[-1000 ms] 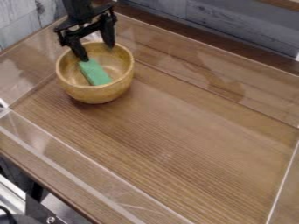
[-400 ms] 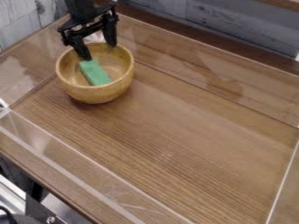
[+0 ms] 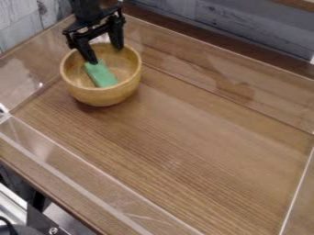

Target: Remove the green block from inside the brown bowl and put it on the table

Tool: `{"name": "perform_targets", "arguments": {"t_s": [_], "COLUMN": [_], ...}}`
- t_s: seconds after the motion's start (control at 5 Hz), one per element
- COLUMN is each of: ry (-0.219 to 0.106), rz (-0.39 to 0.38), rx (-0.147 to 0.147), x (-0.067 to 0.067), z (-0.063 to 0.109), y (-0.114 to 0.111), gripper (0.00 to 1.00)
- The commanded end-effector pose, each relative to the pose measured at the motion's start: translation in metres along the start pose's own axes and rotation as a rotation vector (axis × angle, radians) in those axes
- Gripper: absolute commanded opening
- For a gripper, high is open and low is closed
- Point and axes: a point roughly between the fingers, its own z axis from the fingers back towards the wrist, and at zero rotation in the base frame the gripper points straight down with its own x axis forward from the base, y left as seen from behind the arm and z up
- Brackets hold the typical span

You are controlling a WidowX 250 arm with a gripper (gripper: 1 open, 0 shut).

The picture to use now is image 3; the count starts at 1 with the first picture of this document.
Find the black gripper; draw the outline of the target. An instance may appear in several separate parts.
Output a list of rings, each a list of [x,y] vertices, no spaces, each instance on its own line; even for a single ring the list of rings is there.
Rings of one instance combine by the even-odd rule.
[[[118,50],[124,48],[124,30],[125,18],[122,15],[122,0],[116,0],[116,3],[106,8],[100,7],[100,0],[68,0],[74,22],[62,30],[62,35],[66,38],[66,45],[70,49],[76,48],[84,60],[90,64],[97,64],[97,56],[92,50],[89,39],[74,39],[73,34],[82,28],[90,32],[97,26],[104,27],[104,33],[109,35],[110,43]]]

